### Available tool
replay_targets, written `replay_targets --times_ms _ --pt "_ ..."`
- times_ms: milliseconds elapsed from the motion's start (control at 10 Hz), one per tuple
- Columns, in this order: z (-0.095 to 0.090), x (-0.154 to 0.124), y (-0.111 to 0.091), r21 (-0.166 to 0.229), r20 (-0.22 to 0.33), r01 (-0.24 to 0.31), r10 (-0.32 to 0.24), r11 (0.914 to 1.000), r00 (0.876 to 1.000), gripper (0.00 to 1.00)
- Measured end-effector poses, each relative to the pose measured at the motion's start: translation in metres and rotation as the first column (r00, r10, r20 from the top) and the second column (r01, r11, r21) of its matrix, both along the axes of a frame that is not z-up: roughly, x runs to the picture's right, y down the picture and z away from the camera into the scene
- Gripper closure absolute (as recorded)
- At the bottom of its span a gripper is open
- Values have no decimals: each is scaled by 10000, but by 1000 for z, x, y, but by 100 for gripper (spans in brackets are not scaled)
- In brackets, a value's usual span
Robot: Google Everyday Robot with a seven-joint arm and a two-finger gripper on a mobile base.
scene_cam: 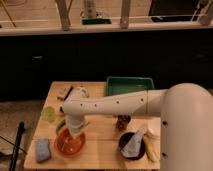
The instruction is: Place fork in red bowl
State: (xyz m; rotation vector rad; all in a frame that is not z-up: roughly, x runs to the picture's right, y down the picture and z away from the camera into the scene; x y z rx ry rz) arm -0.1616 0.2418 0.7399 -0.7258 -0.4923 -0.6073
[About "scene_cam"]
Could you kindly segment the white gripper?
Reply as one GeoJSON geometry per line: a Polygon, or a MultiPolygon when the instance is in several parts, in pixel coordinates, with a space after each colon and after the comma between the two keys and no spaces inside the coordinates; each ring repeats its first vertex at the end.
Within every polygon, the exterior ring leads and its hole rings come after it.
{"type": "Polygon", "coordinates": [[[67,115],[65,121],[69,133],[72,137],[80,136],[83,133],[85,127],[89,124],[84,116],[67,115]]]}

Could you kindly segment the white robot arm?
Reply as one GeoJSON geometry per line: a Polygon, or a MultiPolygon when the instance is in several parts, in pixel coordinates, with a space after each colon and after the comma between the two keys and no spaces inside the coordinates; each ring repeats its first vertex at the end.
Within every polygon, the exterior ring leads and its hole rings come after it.
{"type": "Polygon", "coordinates": [[[62,108],[72,134],[87,115],[159,117],[160,171],[213,171],[213,94],[197,84],[96,98],[83,97],[78,88],[62,108]]]}

